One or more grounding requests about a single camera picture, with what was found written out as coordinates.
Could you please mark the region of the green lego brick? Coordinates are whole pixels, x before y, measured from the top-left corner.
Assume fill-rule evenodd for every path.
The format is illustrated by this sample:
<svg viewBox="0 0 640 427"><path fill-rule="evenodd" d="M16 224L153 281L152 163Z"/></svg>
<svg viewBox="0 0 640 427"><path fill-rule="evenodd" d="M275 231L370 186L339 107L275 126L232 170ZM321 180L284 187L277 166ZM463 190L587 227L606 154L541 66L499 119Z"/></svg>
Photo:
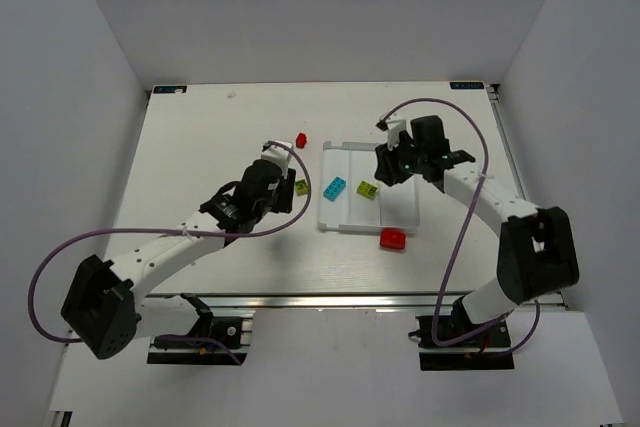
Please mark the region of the green lego brick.
<svg viewBox="0 0 640 427"><path fill-rule="evenodd" d="M307 195L309 192L309 185L306 180L301 179L294 183L294 191L297 196Z"/></svg>
<svg viewBox="0 0 640 427"><path fill-rule="evenodd" d="M361 181L356 188L356 193L366 199L374 200L378 195L379 187L378 183Z"/></svg>

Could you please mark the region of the blue long lego brick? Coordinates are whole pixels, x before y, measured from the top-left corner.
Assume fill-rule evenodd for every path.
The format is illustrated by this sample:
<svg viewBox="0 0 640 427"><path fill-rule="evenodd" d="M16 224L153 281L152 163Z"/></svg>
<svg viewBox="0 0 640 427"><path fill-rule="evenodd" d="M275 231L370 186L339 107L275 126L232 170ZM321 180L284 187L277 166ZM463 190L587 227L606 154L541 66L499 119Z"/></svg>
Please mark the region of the blue long lego brick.
<svg viewBox="0 0 640 427"><path fill-rule="evenodd" d="M346 181L336 176L329 182L323 191L323 197L330 202L334 202L346 188Z"/></svg>

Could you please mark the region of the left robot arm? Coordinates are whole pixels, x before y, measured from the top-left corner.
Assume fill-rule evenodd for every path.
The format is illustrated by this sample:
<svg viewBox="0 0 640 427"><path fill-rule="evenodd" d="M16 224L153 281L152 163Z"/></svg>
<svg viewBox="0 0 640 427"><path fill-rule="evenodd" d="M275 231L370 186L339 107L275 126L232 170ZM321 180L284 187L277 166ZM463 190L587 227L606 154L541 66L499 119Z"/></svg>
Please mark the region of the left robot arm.
<svg viewBox="0 0 640 427"><path fill-rule="evenodd" d="M83 260L63 303L63 319L97 358L119 353L135 338L142 300L155 287L236 239L266 236L253 231L256 224L268 213L291 211L296 172L289 162L288 155L265 152L179 229L114 260Z"/></svg>

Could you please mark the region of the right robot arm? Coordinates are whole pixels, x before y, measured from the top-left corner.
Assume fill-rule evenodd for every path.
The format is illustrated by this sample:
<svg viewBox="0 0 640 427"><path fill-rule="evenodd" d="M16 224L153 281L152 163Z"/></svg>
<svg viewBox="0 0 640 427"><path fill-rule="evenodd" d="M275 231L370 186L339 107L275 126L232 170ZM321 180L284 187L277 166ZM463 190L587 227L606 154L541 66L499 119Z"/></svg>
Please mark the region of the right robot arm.
<svg viewBox="0 0 640 427"><path fill-rule="evenodd" d="M575 285L579 266L567 213L511 194L486 165L453 150L442 120L381 120L386 140L375 149L376 180L392 187L414 176L466 206L464 224L479 218L498 238L497 267L483 286L458 298L446 322L432 320L431 343L461 345L480 336L520 305Z"/></svg>

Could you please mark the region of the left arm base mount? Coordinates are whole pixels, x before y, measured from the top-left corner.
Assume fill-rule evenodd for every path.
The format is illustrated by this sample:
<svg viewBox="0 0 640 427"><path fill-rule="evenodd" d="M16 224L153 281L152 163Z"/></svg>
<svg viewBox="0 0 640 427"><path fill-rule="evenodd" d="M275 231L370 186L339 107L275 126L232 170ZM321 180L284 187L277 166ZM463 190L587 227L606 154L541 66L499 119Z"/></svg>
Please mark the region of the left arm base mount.
<svg viewBox="0 0 640 427"><path fill-rule="evenodd" d="M150 365L241 366L251 344L253 315L217 308L194 294L148 298L139 334L148 336Z"/></svg>

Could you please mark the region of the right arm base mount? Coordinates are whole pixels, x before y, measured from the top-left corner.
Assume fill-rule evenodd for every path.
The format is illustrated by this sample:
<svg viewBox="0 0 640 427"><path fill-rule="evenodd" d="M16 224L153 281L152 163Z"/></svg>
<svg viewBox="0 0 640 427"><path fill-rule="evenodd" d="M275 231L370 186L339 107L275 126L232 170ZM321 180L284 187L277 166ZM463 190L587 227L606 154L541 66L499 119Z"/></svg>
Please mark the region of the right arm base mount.
<svg viewBox="0 0 640 427"><path fill-rule="evenodd" d="M417 343L420 370L430 372L514 370L511 338L504 322L472 338L449 345L437 345L431 336L433 317L416 318L417 328L407 337Z"/></svg>

